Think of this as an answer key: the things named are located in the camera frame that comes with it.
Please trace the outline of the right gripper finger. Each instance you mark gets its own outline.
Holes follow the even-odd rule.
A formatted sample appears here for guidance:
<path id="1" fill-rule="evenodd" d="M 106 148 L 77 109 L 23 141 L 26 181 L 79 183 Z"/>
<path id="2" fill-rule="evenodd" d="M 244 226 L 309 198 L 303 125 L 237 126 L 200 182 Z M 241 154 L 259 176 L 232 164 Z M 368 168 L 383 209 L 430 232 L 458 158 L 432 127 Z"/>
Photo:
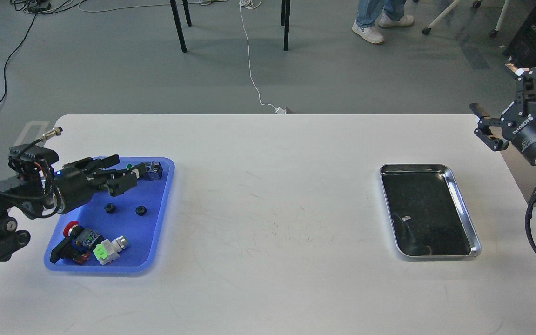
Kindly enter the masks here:
<path id="1" fill-rule="evenodd" d="M 503 137 L 498 138 L 494 136 L 491 127 L 511 128 L 514 126 L 514 122 L 491 117 L 479 103 L 470 103 L 469 108 L 478 117 L 478 127 L 474 130 L 474 134 L 492 151 L 506 150 L 509 141 Z"/>
<path id="2" fill-rule="evenodd" d="M 517 67 L 513 63 L 504 66 L 517 81 L 515 101 L 507 110 L 519 117 L 527 116 L 527 103 L 536 102 L 536 67 Z"/>

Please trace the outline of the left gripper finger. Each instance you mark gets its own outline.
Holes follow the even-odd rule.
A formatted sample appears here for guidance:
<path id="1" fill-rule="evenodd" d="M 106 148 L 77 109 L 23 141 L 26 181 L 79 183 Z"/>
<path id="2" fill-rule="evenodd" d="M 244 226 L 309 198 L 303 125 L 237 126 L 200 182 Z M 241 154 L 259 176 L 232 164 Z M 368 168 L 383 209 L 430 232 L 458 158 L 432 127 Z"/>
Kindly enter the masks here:
<path id="1" fill-rule="evenodd" d="M 62 165 L 62 169 L 77 169 L 79 171 L 82 171 L 84 174 L 91 174 L 94 173 L 96 169 L 110 168 L 111 166 L 117 165 L 119 162 L 120 157 L 117 154 L 96 159 L 86 157 L 78 161 Z"/>
<path id="2" fill-rule="evenodd" d="M 137 169 L 110 169 L 96 172 L 96 186 L 117 197 L 137 185 L 140 172 Z"/>

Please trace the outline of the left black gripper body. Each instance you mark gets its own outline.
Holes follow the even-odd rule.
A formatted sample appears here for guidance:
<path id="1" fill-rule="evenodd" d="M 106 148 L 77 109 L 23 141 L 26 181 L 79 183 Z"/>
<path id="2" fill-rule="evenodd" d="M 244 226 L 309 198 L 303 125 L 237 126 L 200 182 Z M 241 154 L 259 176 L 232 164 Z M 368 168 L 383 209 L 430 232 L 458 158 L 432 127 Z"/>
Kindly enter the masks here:
<path id="1" fill-rule="evenodd" d="M 95 193 L 107 188 L 106 183 L 105 176 L 92 176 L 66 166 L 45 179 L 45 188 L 52 189 L 53 213 L 66 214 L 90 202 Z"/>

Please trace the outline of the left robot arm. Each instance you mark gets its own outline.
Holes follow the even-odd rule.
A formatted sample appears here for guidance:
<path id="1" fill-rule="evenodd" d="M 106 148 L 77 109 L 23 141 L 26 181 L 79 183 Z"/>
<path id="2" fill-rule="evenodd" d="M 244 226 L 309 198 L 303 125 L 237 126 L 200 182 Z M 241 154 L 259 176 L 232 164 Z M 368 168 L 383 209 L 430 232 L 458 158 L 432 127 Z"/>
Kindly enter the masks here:
<path id="1" fill-rule="evenodd" d="M 97 192 L 116 197 L 137 185 L 147 173 L 145 163 L 114 169 L 118 155 L 102 159 L 87 157 L 55 171 L 58 154 L 38 143 L 60 135 L 54 127 L 29 144 L 9 149 L 8 165 L 15 176 L 0 181 L 0 261 L 8 261 L 17 250 L 27 246 L 30 233 L 17 229 L 8 211 L 19 208 L 28 219 L 45 218 L 43 212 L 66 214 L 91 201 Z"/>

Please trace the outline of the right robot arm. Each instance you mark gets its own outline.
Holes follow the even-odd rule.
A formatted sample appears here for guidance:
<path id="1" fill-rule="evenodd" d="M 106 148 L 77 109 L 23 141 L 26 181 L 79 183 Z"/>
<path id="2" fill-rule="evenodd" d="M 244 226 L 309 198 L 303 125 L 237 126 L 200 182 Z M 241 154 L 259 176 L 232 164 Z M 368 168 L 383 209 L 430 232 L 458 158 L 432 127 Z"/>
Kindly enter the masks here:
<path id="1" fill-rule="evenodd" d="M 512 145 L 530 165 L 536 166 L 536 67 L 517 67 L 512 63 L 506 63 L 505 67 L 516 81 L 515 99 L 499 117 L 491 117 L 478 103 L 470 104 L 470 110 L 478 117 L 474 132 L 492 151 L 503 151 Z M 536 254 L 530 230 L 535 203 L 536 186 L 524 219 L 528 242 Z"/>

